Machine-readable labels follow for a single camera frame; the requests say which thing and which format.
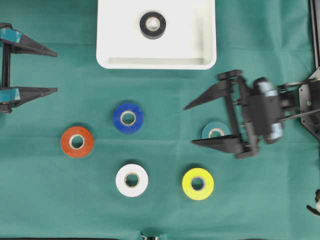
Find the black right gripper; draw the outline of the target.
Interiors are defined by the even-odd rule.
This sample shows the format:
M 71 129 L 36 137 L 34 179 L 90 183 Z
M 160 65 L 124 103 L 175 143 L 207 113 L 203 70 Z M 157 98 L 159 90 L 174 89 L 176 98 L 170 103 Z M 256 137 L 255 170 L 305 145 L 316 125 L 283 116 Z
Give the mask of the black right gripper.
M 195 145 L 211 148 L 218 150 L 224 153 L 235 154 L 237 159 L 243 159 L 248 157 L 253 157 L 257 154 L 259 150 L 259 137 L 255 133 L 254 123 L 253 123 L 253 97 L 254 97 L 254 87 L 248 87 L 246 84 L 245 78 L 242 76 L 242 71 L 232 70 L 224 73 L 220 73 L 218 76 L 220 80 L 219 83 L 212 85 L 208 88 L 202 95 L 198 98 L 191 101 L 184 110 L 194 108 L 196 106 L 214 101 L 216 99 L 225 97 L 225 103 L 229 113 L 229 119 L 231 123 L 231 128 L 235 131 L 233 134 L 205 138 L 205 139 L 196 139 L 191 142 Z M 242 136 L 239 132 L 239 126 L 235 114 L 235 110 L 232 104 L 231 95 L 233 91 L 233 85 L 238 84 L 240 100 L 239 105 L 241 106 L 241 113 L 243 117 L 244 127 L 247 133 L 247 141 L 242 139 Z

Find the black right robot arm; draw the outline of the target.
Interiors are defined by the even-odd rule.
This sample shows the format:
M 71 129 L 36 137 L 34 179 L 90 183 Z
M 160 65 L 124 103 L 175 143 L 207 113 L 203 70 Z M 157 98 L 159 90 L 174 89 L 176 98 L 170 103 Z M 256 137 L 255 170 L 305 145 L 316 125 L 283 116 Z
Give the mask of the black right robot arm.
M 265 77 L 246 83 L 241 70 L 218 74 L 218 83 L 191 101 L 185 109 L 224 98 L 231 133 L 213 138 L 196 139 L 192 143 L 236 158 L 255 156 L 259 140 L 276 143 L 284 131 L 284 121 L 300 118 L 302 125 L 316 138 L 320 137 L 320 71 L 294 83 L 274 86 Z

